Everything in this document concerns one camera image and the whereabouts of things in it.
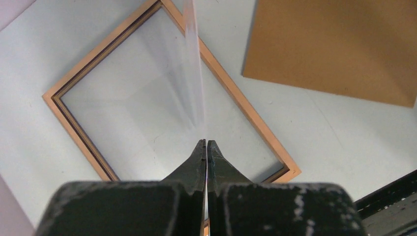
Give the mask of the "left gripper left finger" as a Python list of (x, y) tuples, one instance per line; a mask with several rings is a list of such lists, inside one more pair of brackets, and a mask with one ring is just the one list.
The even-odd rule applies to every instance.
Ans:
[(161, 181), (73, 181), (52, 196), (37, 236), (202, 236), (206, 141)]

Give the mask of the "beach photo print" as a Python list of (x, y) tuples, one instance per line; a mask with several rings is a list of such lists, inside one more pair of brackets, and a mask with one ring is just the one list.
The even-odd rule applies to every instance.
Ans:
[(171, 0), (159, 1), (160, 57), (170, 92), (172, 110), (188, 136), (206, 136), (206, 118), (198, 27), (193, 0), (182, 2), (183, 10)]

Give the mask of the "brown backing board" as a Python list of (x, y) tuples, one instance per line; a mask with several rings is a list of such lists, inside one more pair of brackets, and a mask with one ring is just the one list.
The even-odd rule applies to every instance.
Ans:
[(243, 76), (404, 107), (417, 97), (414, 0), (259, 0)]

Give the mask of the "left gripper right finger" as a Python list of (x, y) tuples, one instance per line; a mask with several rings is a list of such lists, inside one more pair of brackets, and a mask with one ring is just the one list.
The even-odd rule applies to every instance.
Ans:
[(363, 236), (348, 193), (332, 183), (253, 183), (207, 144), (212, 236)]

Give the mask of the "wooden picture frame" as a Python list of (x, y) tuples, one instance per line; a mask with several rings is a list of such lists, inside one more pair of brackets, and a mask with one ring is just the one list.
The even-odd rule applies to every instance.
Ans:
[[(200, 140), (215, 141), (251, 182), (288, 182), (300, 169), (199, 38), (206, 136), (172, 110), (159, 47), (159, 0), (145, 0), (43, 99), (102, 181), (161, 181)], [(208, 213), (206, 156), (205, 214)]]

